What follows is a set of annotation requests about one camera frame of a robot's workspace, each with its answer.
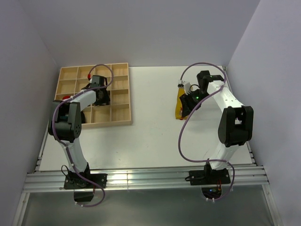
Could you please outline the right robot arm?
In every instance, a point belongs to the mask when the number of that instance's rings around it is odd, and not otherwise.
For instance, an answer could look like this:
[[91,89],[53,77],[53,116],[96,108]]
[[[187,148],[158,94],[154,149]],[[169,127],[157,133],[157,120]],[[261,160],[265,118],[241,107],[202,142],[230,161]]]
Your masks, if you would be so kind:
[[191,90],[189,82],[181,81],[179,84],[184,88],[184,94],[179,97],[181,116],[185,118],[194,109],[199,109],[201,101],[207,97],[213,97],[222,112],[217,131],[219,144],[209,159],[210,168],[203,173],[204,180],[212,184],[219,179],[219,170],[227,167],[234,152],[252,138],[253,108],[245,106],[232,94],[221,75],[201,71],[197,74],[197,81],[196,90]]

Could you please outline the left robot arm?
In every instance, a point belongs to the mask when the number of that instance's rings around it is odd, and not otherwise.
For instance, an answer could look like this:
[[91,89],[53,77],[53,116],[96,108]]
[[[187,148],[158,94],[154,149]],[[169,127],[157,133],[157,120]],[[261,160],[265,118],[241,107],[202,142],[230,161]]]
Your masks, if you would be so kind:
[[90,186],[92,177],[86,173],[86,161],[79,137],[82,131],[82,111],[89,105],[108,105],[110,98],[107,78],[93,75],[90,82],[76,95],[66,100],[54,100],[51,104],[48,123],[48,133],[52,135],[63,148],[68,160],[68,170],[75,174],[75,183],[86,188]]

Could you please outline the yellow cartoon sock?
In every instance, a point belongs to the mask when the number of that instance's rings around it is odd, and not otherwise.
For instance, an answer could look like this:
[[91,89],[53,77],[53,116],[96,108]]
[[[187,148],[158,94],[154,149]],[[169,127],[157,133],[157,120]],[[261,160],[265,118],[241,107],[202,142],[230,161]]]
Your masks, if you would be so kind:
[[187,119],[186,117],[182,117],[182,103],[180,100],[180,97],[185,94],[184,88],[178,86],[178,93],[177,93],[177,99],[176,99],[176,107],[175,107],[175,118],[177,120],[185,120]]

